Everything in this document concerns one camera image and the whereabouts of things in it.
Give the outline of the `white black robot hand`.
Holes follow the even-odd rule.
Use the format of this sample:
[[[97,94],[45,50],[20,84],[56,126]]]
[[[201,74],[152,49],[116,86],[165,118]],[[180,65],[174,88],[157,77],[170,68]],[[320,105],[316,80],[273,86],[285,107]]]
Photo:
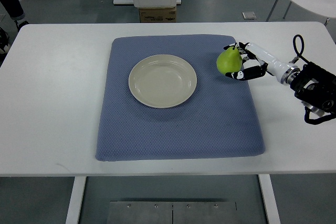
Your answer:
[[[239,70],[230,70],[226,77],[247,81],[263,77],[266,73],[274,76],[283,85],[289,85],[300,69],[294,63],[281,62],[275,56],[254,43],[242,42],[230,44],[224,47],[225,53],[239,52],[242,63]]]

